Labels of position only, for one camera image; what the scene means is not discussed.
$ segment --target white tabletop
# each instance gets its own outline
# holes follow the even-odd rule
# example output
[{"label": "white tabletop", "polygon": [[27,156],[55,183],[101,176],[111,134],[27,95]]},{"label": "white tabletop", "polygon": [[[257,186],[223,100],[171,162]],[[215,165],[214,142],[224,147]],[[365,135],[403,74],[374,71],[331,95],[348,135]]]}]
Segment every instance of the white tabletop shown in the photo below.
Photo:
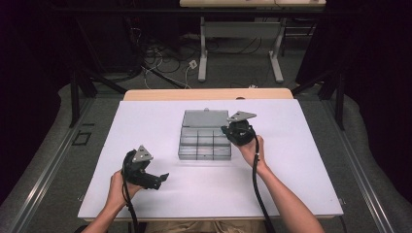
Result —
[{"label": "white tabletop", "polygon": [[[126,153],[140,145],[154,156],[147,172],[170,173],[159,190],[145,189],[132,202],[140,220],[262,218],[252,184],[252,168],[237,148],[230,161],[182,161],[179,138],[185,110],[228,110],[257,114],[249,119],[264,138],[265,157],[274,173],[316,216],[342,215],[342,209],[296,100],[122,101],[101,151],[79,211],[91,219],[105,204],[110,177]],[[271,216],[279,213],[260,179],[262,200]],[[127,208],[118,215],[130,218]]]},{"label": "white tabletop", "polygon": [[180,0],[181,7],[322,7],[326,0]]}]

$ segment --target hand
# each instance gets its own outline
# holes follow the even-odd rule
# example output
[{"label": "hand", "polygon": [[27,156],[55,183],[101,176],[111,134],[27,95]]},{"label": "hand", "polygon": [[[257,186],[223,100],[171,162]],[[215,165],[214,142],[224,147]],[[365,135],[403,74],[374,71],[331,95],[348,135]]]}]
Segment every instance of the hand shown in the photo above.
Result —
[{"label": "hand", "polygon": [[[257,135],[259,145],[259,161],[257,163],[257,170],[267,168],[266,161],[264,160],[264,141],[260,135]],[[250,143],[244,146],[236,146],[245,158],[246,162],[252,167],[254,166],[255,154],[256,154],[256,139],[253,139]]]},{"label": "hand", "polygon": [[[133,198],[136,192],[142,188],[142,186],[127,183],[127,189],[129,191],[130,198]],[[110,181],[110,189],[105,208],[114,208],[121,210],[121,208],[123,208],[125,204],[126,201],[123,197],[123,175],[121,174],[121,171],[117,171],[112,176]]]}]

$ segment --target forearm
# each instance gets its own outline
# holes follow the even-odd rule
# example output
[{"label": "forearm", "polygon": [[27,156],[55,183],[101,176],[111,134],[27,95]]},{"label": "forearm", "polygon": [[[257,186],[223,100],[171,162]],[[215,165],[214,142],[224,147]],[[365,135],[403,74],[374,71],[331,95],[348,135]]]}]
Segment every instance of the forearm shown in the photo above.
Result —
[{"label": "forearm", "polygon": [[324,232],[303,202],[268,167],[257,170],[266,184],[283,221],[291,232]]},{"label": "forearm", "polygon": [[91,222],[82,233],[105,233],[115,217],[118,215],[121,207],[109,208],[104,207],[99,215]]}]

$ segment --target white table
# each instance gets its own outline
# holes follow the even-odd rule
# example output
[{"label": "white table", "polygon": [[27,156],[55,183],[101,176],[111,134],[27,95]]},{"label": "white table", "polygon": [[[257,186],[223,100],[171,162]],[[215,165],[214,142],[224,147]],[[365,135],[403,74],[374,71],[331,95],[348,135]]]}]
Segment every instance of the white table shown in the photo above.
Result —
[{"label": "white table", "polygon": [[[326,0],[181,0],[181,7],[189,8],[323,8]],[[277,22],[208,22],[200,18],[200,62],[198,80],[206,81],[206,38],[275,38],[269,51],[269,59],[277,83],[284,81],[279,66],[278,54],[286,28],[286,19]]]},{"label": "white table", "polygon": [[[343,215],[305,117],[293,99],[121,101],[79,211],[92,220],[104,206],[109,180],[126,153],[140,145],[154,156],[147,172],[170,173],[160,190],[137,193],[132,202],[141,221],[175,219],[263,219],[252,185],[252,168],[232,147],[230,161],[182,161],[178,147],[185,110],[229,110],[257,114],[249,120],[265,140],[274,173],[318,217]],[[258,179],[270,216],[279,213]],[[130,220],[124,208],[117,220]]]}]

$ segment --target transparent storage box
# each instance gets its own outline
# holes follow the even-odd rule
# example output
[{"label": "transparent storage box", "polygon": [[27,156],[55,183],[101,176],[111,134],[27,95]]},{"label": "transparent storage box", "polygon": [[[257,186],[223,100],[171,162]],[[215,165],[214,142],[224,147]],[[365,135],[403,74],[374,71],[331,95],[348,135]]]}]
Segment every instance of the transparent storage box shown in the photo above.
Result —
[{"label": "transparent storage box", "polygon": [[186,110],[182,123],[179,158],[230,160],[230,142],[221,130],[228,126],[228,111]]}]

